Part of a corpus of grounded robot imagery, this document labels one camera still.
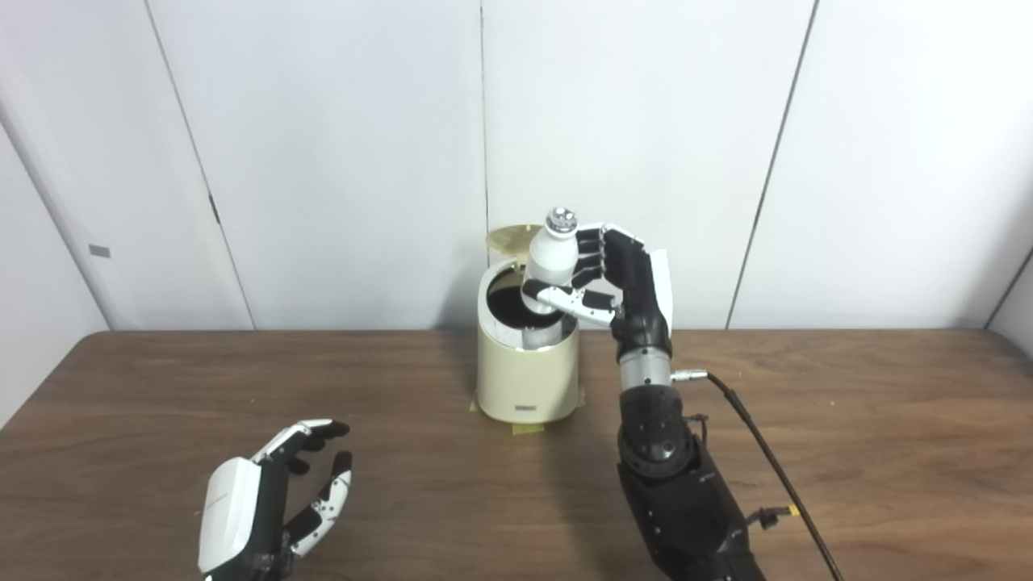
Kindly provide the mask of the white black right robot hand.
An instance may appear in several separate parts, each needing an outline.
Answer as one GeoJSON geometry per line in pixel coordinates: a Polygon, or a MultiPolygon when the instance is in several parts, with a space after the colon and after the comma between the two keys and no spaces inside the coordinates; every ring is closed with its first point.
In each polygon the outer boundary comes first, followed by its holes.
{"type": "Polygon", "coordinates": [[[615,224],[543,228],[529,248],[521,298],[532,313],[555,312],[609,328],[617,356],[671,356],[674,309],[667,254],[650,253],[615,224]]]}

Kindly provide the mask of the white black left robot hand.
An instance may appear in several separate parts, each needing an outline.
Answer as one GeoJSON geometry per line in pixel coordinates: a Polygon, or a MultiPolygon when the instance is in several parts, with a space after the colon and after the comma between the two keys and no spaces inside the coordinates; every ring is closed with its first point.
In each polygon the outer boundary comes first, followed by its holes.
{"type": "Polygon", "coordinates": [[[211,473],[197,553],[204,580],[291,577],[298,560],[306,558],[338,522],[352,484],[352,453],[340,451],[317,496],[287,519],[291,477],[311,468],[299,454],[321,451],[349,431],[339,420],[299,420],[252,456],[229,458],[211,473]]]}

